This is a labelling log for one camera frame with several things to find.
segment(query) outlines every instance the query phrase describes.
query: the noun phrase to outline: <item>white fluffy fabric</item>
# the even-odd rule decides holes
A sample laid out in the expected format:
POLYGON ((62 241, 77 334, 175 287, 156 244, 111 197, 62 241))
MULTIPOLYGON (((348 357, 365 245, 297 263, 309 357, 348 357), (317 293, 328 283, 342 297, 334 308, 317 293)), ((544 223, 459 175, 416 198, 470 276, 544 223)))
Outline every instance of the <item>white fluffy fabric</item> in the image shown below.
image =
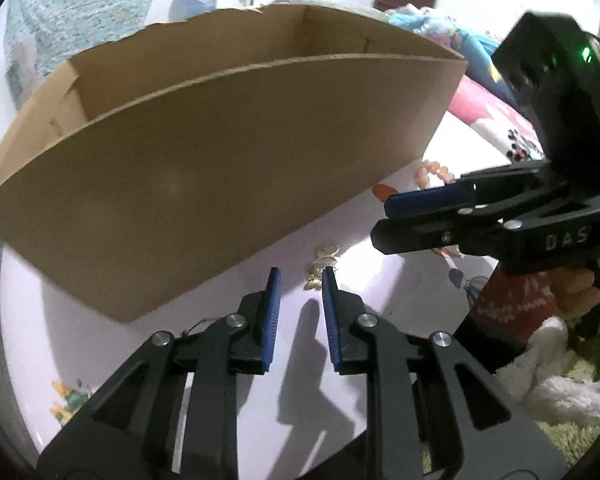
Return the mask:
POLYGON ((534 332, 525 353, 496 372, 509 394, 534 420, 550 424, 600 424, 600 380, 579 383, 562 377, 577 359, 567 350, 568 330, 559 317, 534 332))

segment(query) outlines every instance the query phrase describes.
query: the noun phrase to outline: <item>metal screw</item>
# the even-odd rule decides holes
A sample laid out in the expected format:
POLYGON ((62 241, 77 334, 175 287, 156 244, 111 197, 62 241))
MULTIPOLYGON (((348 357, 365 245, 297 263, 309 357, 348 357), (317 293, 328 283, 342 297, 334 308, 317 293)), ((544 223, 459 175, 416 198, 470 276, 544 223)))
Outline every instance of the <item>metal screw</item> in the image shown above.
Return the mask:
POLYGON ((446 332, 436 332, 431 336, 431 340, 437 346, 449 346, 453 341, 451 336, 446 332))
POLYGON ((503 227, 510 231, 515 231, 516 229, 520 229, 522 227, 522 222, 520 220, 509 220, 504 222, 503 227))
POLYGON ((151 336, 151 342, 156 346, 165 346, 171 341, 171 334, 160 330, 151 336))
POLYGON ((233 328, 240 328, 246 322, 247 322, 247 320, 244 319, 244 316, 242 314, 229 314, 226 317, 227 325, 229 325, 233 328))
POLYGON ((358 324, 366 328, 371 328, 378 324, 378 318, 373 314, 360 314, 358 316, 358 324))

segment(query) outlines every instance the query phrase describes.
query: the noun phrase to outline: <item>human hand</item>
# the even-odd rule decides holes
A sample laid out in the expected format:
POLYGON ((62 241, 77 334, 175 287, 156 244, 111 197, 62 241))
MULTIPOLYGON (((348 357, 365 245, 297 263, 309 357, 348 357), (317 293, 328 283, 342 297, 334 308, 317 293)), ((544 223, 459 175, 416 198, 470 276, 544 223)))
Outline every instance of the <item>human hand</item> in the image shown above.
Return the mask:
MULTIPOLYGON (((600 267, 600 257, 596 260, 600 267)), ((600 303, 600 290, 593 286, 593 270, 560 267, 548 271, 550 288, 558 309, 567 319, 582 317, 600 303)))

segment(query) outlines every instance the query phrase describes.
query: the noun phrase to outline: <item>cardboard box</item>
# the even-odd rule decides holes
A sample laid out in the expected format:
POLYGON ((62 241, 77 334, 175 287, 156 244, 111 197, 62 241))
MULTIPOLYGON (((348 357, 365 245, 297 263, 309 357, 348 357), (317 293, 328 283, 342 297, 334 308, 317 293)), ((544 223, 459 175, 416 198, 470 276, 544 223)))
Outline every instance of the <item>cardboard box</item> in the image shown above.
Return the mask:
POLYGON ((133 320, 420 156, 466 63, 342 10, 225 9, 84 51, 0 144, 0 236, 133 320))

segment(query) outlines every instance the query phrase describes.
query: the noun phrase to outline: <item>bracelet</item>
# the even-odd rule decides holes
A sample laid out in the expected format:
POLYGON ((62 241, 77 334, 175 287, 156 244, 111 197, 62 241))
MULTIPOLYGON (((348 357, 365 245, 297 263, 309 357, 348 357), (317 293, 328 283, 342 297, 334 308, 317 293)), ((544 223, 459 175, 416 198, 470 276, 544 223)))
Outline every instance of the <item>bracelet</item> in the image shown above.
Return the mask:
POLYGON ((427 189, 429 187, 429 173, 434 174, 445 184, 450 184, 456 180, 453 173, 449 173, 449 168, 446 166, 440 166, 439 162, 423 161, 419 165, 414 175, 416 184, 420 189, 427 189))

